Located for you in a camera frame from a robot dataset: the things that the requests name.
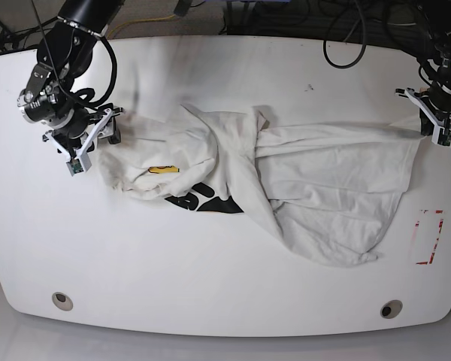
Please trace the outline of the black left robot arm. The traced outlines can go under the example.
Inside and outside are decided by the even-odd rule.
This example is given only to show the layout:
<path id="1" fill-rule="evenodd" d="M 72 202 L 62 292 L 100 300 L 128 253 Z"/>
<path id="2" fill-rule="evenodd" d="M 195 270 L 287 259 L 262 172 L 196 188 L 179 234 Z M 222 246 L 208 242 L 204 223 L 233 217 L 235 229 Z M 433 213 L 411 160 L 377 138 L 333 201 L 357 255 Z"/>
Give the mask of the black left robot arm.
<path id="1" fill-rule="evenodd" d="M 426 75 L 430 85 L 420 91 L 397 88 L 395 94 L 419 108 L 422 135 L 436 145 L 451 147 L 451 1 L 411 4 L 428 40 L 427 50 L 415 58 L 419 74 Z"/>

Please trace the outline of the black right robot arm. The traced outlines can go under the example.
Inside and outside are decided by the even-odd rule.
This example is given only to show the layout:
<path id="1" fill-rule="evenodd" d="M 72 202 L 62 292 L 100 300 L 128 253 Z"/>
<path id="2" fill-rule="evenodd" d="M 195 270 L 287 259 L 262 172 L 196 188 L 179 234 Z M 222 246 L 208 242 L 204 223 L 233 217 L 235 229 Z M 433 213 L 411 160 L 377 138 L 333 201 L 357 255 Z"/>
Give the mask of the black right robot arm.
<path id="1" fill-rule="evenodd" d="M 49 126 L 70 156 L 82 146 L 86 129 L 114 109 L 108 99 L 117 81 L 117 58 L 104 34 L 122 6 L 122 1 L 66 1 L 53 28 L 42 35 L 37 63 L 17 100 L 24 118 Z M 91 65 L 98 42 L 111 61 L 110 82 L 100 98 L 92 88 L 72 89 Z"/>

